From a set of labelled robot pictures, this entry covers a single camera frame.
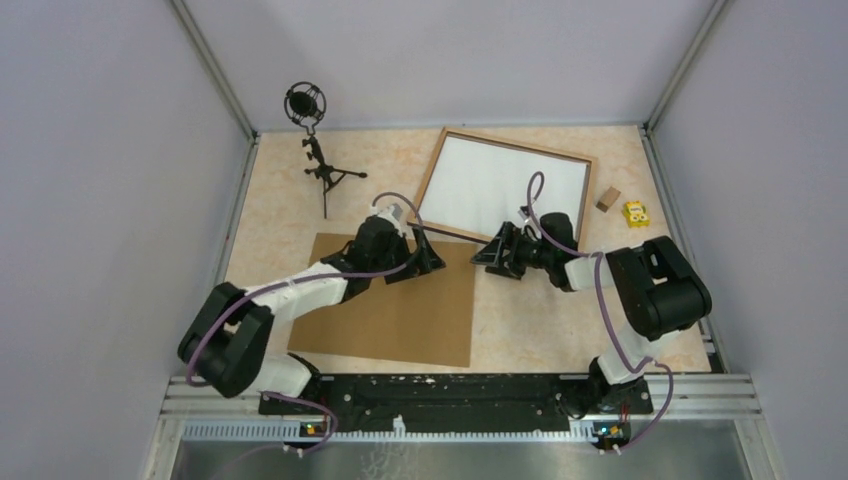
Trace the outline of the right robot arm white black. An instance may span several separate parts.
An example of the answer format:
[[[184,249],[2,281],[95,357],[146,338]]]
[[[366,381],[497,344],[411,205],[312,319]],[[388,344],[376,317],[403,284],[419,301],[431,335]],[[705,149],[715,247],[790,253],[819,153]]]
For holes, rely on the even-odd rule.
[[[606,288],[616,290],[626,322],[614,329],[608,306],[599,304],[612,345],[592,360],[588,378],[566,397],[580,412],[614,411],[664,345],[712,309],[707,287],[669,237],[601,255],[581,254],[570,217],[561,212],[542,215],[537,227],[504,222],[471,262],[515,280],[529,268],[543,270],[566,293],[592,289],[601,297]]]

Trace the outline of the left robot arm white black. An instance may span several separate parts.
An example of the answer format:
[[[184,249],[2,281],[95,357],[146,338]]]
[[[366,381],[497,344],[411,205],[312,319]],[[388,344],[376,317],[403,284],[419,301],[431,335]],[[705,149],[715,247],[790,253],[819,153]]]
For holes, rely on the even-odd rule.
[[[375,279],[392,284],[444,268],[421,226],[412,225],[414,239],[407,239],[401,214],[398,204],[373,207],[341,250],[297,274],[248,289],[216,285],[178,346],[188,383],[210,386],[224,398],[240,395],[266,381],[266,351],[276,325],[345,303]]]

